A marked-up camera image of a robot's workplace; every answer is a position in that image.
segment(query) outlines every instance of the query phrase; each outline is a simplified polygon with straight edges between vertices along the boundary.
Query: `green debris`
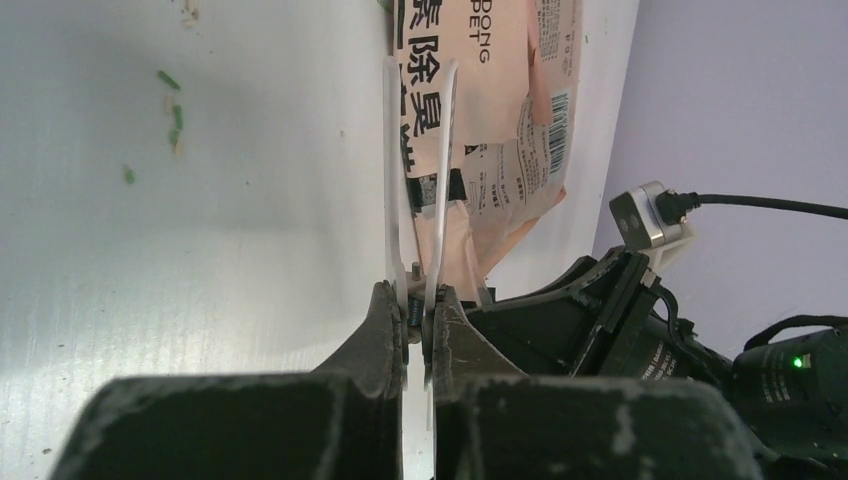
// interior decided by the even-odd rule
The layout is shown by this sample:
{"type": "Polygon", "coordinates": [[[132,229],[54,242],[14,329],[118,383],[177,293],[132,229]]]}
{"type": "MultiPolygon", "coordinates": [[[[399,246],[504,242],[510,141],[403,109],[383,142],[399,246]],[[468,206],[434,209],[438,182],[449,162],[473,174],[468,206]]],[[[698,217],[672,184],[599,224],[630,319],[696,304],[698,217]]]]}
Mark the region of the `green debris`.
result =
{"type": "Polygon", "coordinates": [[[132,168],[126,165],[124,165],[124,181],[127,182],[127,185],[135,183],[135,172],[132,171],[132,168]]]}
{"type": "Polygon", "coordinates": [[[168,141],[171,142],[172,147],[176,147],[177,142],[180,141],[180,131],[176,128],[171,130],[171,134],[168,135],[168,141]]]}
{"type": "Polygon", "coordinates": [[[163,82],[167,83],[167,84],[168,84],[168,86],[170,86],[170,87],[171,87],[171,88],[173,88],[174,90],[182,90],[182,88],[180,88],[180,84],[179,84],[179,83],[177,83],[176,81],[174,81],[174,79],[173,79],[173,78],[171,78],[171,76],[170,76],[170,75],[168,75],[167,73],[165,73],[165,71],[164,71],[164,70],[159,70],[159,72],[157,73],[157,75],[159,75],[159,78],[161,78],[163,82]]]}
{"type": "Polygon", "coordinates": [[[177,124],[177,130],[183,129],[183,107],[182,105],[174,105],[174,122],[177,124]]]}

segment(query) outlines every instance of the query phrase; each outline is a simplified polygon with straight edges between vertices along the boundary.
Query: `cable connector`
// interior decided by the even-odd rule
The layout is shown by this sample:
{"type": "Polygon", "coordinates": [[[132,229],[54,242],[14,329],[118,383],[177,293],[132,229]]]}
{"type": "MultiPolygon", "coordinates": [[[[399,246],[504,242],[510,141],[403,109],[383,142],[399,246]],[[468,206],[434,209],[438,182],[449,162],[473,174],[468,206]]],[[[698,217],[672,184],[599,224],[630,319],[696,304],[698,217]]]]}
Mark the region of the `cable connector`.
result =
{"type": "Polygon", "coordinates": [[[610,201],[610,212],[625,245],[642,251],[681,238],[682,225],[677,221],[664,222],[657,210],[657,197],[666,191],[660,182],[650,182],[610,201]]]}
{"type": "Polygon", "coordinates": [[[698,194],[677,193],[674,190],[666,190],[657,195],[657,213],[663,222],[669,225],[679,225],[686,221],[686,214],[701,206],[698,194]]]}

